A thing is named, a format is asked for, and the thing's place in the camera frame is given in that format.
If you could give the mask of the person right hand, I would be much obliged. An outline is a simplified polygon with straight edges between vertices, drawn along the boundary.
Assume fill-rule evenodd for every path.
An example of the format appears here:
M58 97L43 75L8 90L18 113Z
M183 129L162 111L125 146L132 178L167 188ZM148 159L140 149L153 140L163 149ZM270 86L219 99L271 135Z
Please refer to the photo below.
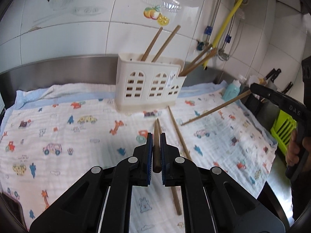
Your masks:
M296 139L297 139L297 131L294 129L291 133L286 153L286 163L290 167L294 166L299 162L298 154L300 152L300 148L296 142Z

